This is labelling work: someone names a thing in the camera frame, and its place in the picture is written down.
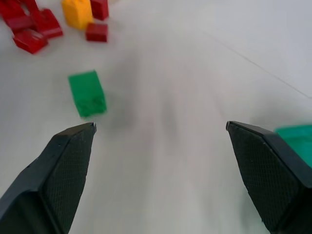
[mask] yellow toy block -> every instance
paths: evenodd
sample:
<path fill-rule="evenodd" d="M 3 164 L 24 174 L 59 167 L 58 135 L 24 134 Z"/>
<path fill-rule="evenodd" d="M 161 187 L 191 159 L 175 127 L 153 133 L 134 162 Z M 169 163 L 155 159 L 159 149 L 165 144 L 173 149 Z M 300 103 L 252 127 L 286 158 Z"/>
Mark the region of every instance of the yellow toy block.
<path fill-rule="evenodd" d="M 93 22 L 90 0 L 63 0 L 62 8 L 65 20 L 71 27 L 84 30 L 88 23 Z"/>

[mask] green toy block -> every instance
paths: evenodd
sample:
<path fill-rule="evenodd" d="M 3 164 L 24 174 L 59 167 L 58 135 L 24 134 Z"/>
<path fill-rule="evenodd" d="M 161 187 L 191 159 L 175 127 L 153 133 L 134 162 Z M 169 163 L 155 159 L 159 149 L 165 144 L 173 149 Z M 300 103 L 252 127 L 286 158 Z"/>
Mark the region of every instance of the green toy block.
<path fill-rule="evenodd" d="M 282 127 L 276 132 L 312 168 L 312 125 Z"/>
<path fill-rule="evenodd" d="M 107 110 L 105 95 L 96 71 L 71 75 L 68 81 L 81 117 L 101 114 Z"/>

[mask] teal lego brick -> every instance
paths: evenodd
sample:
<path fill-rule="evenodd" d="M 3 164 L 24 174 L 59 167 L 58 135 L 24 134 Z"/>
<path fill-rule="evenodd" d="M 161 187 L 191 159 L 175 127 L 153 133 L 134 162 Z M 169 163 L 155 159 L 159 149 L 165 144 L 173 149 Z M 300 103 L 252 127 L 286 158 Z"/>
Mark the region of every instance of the teal lego brick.
<path fill-rule="evenodd" d="M 81 117 L 106 112 L 105 95 L 96 71 L 70 75 L 68 81 L 76 108 Z"/>

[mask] red toy block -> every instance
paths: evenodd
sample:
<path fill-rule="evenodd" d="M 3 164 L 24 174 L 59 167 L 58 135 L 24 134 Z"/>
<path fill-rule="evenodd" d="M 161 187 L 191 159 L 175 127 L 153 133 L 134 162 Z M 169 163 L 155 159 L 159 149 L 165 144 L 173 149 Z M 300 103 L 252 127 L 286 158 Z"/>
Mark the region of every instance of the red toy block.
<path fill-rule="evenodd" d="M 54 38 L 63 35 L 59 22 L 50 9 L 31 12 L 36 30 L 47 38 Z"/>
<path fill-rule="evenodd" d="M 11 18 L 25 16 L 23 8 L 13 0 L 0 0 L 0 15 L 5 23 Z"/>
<path fill-rule="evenodd" d="M 109 16 L 108 0 L 90 0 L 92 15 L 95 19 L 105 20 Z"/>
<path fill-rule="evenodd" d="M 23 0 L 12 0 L 12 1 L 14 1 L 14 2 L 18 3 L 19 5 L 24 4 L 24 1 L 23 1 Z"/>
<path fill-rule="evenodd" d="M 88 41 L 107 42 L 108 26 L 107 24 L 90 23 L 86 30 L 86 39 Z"/>
<path fill-rule="evenodd" d="M 15 34 L 13 40 L 17 47 L 35 54 L 48 44 L 48 39 L 44 35 L 33 30 L 25 30 Z"/>
<path fill-rule="evenodd" d="M 30 16 L 20 16 L 16 18 L 10 18 L 6 23 L 14 34 L 19 33 L 25 29 L 34 29 L 35 25 Z"/>
<path fill-rule="evenodd" d="M 22 0 L 22 2 L 26 5 L 29 12 L 39 10 L 35 0 Z"/>

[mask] white table surface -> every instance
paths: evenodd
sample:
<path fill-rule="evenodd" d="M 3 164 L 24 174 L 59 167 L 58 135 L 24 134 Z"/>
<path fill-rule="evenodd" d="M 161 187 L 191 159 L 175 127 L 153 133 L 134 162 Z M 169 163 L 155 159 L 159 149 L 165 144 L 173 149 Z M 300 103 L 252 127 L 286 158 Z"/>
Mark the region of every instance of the white table surface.
<path fill-rule="evenodd" d="M 94 119 L 71 234 L 267 234 L 226 121 L 302 121 L 311 102 L 211 37 L 211 2 L 119 0 L 101 44 L 67 27 L 58 1 L 41 0 L 64 37 L 35 56 L 0 21 L 0 195 L 54 134 L 84 122 L 67 76 L 95 69 L 108 113 Z"/>

